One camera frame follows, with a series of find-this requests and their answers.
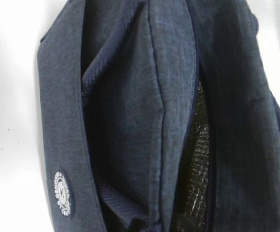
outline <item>bag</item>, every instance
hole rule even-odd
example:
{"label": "bag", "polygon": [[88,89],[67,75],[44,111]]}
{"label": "bag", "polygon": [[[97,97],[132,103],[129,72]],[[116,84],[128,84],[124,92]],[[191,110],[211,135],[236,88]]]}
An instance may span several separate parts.
{"label": "bag", "polygon": [[69,0],[41,39],[56,232],[280,232],[280,109],[245,0]]}

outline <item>white surface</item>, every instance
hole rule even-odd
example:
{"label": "white surface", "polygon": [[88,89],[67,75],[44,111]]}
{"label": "white surface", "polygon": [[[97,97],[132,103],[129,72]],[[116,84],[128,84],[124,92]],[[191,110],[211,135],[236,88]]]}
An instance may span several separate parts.
{"label": "white surface", "polygon": [[[280,104],[280,0],[249,0]],[[36,52],[65,0],[0,0],[0,232],[52,232]]]}

